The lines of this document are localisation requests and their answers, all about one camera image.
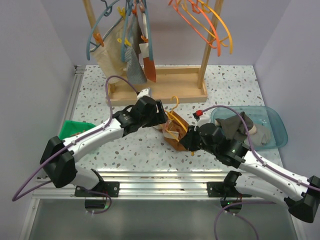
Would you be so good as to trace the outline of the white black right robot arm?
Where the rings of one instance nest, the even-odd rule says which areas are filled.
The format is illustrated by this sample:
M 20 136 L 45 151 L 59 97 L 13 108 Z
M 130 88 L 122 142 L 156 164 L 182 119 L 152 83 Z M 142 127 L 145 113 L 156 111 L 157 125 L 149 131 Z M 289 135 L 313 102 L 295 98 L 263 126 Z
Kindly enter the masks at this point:
M 227 196 L 237 193 L 262 198 L 288 209 L 297 219 L 313 223 L 320 205 L 320 179 L 291 172 L 267 160 L 238 140 L 227 139 L 213 123 L 190 126 L 179 141 L 191 152 L 203 150 L 223 165 L 257 176 L 254 180 L 236 170 L 223 183 Z

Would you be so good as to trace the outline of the orange clothespin on hanger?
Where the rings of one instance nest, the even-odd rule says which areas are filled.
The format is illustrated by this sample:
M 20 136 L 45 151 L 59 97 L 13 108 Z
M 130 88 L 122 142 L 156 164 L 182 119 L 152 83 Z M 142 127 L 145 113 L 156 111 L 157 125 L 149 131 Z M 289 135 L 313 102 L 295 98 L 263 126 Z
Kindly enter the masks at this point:
M 94 40 L 95 40 L 95 42 L 96 42 L 96 45 L 99 47 L 99 46 L 102 46 L 102 47 L 104 47 L 104 40 L 103 40 L 103 38 L 102 38 L 102 36 L 101 36 L 101 34 L 100 33 L 93 33 L 92 34 L 92 36 L 93 36 L 93 38 L 94 38 Z

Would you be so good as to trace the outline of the striped grey underwear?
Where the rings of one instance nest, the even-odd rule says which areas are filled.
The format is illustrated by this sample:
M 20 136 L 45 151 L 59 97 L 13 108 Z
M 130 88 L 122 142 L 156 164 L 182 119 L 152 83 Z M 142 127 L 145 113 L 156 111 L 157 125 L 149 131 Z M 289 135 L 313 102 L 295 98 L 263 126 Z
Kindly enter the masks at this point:
M 133 85 L 147 83 L 147 78 L 139 61 L 139 55 L 141 54 L 140 44 L 144 43 L 141 38 L 142 35 L 138 17 L 132 15 L 127 28 L 127 40 L 130 45 L 126 45 L 124 60 L 126 62 L 127 79 Z

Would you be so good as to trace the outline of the yellow clothespin on hanger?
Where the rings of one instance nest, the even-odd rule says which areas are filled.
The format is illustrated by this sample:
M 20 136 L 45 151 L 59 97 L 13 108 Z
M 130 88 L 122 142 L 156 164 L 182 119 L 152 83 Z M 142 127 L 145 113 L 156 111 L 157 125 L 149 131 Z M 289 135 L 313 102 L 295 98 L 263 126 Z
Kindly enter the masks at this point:
M 124 39 L 124 42 L 122 41 L 121 38 L 118 38 L 117 41 L 118 41 L 119 43 L 124 43 L 125 46 L 128 46 L 128 47 L 131 47 L 131 46 L 132 46 L 132 44 L 128 41 L 127 38 Z

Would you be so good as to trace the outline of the wooden hanger rack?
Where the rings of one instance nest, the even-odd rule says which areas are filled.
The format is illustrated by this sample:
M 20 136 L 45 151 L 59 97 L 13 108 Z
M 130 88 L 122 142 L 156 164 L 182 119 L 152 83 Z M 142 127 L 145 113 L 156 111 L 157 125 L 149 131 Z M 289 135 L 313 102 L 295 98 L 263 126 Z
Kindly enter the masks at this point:
M 83 5 L 91 27 L 87 59 L 94 58 L 106 77 L 119 75 L 139 89 L 150 88 L 164 103 L 169 103 L 172 96 L 182 103 L 205 102 L 208 94 L 204 79 L 211 50 L 220 55 L 224 47 L 233 49 L 232 36 L 222 38 L 217 32 L 217 25 L 223 23 L 221 0 L 214 7 L 202 0 L 169 2 L 195 32 L 203 28 L 208 34 L 198 67 L 156 67 L 146 1 L 127 0 L 123 7 L 106 3 L 100 17 L 95 16 L 89 0 Z

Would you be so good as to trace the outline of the green plastic bin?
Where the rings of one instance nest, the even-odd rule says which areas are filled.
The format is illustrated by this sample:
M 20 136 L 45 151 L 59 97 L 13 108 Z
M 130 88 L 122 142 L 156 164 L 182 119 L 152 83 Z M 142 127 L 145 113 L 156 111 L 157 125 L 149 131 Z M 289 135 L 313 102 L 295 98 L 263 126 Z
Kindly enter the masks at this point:
M 92 123 L 66 120 L 62 125 L 62 128 L 60 130 L 58 137 L 60 140 L 64 140 L 65 138 L 69 138 L 77 134 L 81 134 L 94 127 L 96 126 Z

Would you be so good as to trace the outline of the orange hanger on rack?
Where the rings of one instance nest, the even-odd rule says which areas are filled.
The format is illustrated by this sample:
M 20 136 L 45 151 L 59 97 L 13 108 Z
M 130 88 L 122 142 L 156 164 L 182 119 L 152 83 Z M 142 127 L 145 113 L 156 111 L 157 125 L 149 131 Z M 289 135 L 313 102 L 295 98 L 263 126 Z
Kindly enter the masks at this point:
M 205 41 L 209 48 L 216 50 L 218 57 L 221 56 L 222 44 L 219 34 L 199 0 L 170 0 L 168 5 Z

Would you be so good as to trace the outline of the olive grey underwear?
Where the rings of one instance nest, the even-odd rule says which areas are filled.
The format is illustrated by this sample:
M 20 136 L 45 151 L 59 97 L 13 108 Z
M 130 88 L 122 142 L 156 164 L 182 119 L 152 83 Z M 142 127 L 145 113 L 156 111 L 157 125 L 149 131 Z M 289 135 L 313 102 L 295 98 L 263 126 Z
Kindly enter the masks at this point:
M 251 128 L 254 125 L 253 121 L 245 114 L 244 111 L 240 113 L 240 116 L 243 118 L 247 129 L 248 126 Z M 214 120 L 214 124 L 222 128 L 224 135 L 228 140 L 234 139 L 244 143 L 247 139 L 245 126 L 238 115 L 234 115 L 226 119 L 216 118 Z

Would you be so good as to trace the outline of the aluminium rail frame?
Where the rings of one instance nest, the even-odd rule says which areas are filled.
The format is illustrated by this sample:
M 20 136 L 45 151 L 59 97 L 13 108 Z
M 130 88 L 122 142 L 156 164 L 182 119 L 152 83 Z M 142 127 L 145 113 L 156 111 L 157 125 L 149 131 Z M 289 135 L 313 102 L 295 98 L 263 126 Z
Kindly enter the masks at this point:
M 161 223 L 160 216 L 173 213 L 169 225 L 176 239 L 188 223 L 188 239 L 305 240 L 303 223 L 279 206 L 263 205 L 255 198 L 239 216 L 209 208 L 207 183 L 221 182 L 229 168 L 205 153 L 191 156 L 175 152 L 155 130 L 140 130 L 129 139 L 107 144 L 83 157 L 78 166 L 96 169 L 110 182 L 119 182 L 119 197 L 111 216 L 100 214 L 92 222 L 114 225 L 114 238 L 128 232 L 133 219 L 141 225 Z

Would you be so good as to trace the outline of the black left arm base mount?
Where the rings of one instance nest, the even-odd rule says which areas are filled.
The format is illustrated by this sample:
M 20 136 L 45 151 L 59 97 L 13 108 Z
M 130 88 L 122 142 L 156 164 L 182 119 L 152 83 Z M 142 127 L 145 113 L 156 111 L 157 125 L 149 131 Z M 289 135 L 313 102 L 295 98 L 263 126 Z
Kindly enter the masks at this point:
M 75 179 L 71 182 L 75 186 L 76 197 L 110 197 L 117 198 L 120 191 L 119 181 L 105 181 L 94 169 L 80 168 Z

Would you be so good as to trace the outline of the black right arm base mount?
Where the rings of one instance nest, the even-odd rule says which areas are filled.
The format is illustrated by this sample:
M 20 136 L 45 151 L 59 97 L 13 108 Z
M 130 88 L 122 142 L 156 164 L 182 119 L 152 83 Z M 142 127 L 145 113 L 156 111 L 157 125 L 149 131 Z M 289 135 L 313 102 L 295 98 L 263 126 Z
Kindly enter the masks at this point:
M 250 194 L 242 194 L 236 190 L 237 180 L 242 174 L 231 170 L 223 181 L 209 181 L 206 183 L 207 195 L 209 198 L 250 198 Z

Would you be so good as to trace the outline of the teal plastic tub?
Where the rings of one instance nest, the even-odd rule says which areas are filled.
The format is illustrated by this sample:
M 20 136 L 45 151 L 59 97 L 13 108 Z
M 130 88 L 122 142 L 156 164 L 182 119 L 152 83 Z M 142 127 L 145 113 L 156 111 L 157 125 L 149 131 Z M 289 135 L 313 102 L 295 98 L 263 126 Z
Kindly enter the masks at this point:
M 288 134 L 278 113 L 266 106 L 232 106 L 245 121 L 255 150 L 278 149 L 288 142 Z M 245 127 L 236 113 L 226 108 L 215 108 L 211 122 L 222 128 L 227 139 L 249 144 Z

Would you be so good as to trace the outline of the rust orange underwear on rack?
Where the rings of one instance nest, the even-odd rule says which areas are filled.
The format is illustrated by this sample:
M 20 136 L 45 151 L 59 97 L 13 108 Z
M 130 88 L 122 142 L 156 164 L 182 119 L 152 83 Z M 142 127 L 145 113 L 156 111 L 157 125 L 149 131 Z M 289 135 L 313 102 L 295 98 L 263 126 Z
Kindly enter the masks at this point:
M 142 43 L 139 44 L 141 51 L 141 56 L 143 58 L 143 67 L 144 73 L 148 80 L 155 83 L 157 81 L 156 67 L 153 60 L 151 60 L 149 53 L 149 36 L 148 36 L 148 27 L 147 27 L 147 16 L 144 10 L 141 10 L 142 24 L 143 24 L 143 33 L 140 36 Z

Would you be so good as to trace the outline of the yellow hanger on rack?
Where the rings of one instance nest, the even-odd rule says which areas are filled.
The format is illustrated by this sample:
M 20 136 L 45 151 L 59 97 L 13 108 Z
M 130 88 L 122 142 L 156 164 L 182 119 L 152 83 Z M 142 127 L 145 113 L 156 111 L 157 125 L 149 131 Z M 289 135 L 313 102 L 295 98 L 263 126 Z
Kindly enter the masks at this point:
M 213 26 L 216 28 L 216 31 L 220 38 L 221 50 L 223 48 L 228 50 L 228 53 L 231 55 L 234 53 L 234 41 L 232 34 L 221 17 L 221 10 L 223 6 L 222 0 L 216 0 L 214 4 L 211 4 L 210 0 L 199 0 L 200 6 L 208 14 L 210 20 L 213 23 Z

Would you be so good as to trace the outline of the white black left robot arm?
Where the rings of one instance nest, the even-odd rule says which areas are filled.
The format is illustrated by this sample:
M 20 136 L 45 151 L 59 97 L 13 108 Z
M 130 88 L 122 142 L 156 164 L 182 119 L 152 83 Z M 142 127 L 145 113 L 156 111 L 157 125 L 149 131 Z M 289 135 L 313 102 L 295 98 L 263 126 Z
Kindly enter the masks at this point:
M 96 170 L 76 163 L 106 143 L 135 133 L 139 128 L 164 124 L 167 119 L 161 100 L 143 96 L 90 130 L 63 140 L 52 137 L 40 160 L 41 166 L 56 188 L 72 184 L 85 188 L 92 196 L 99 196 L 104 190 L 102 177 Z

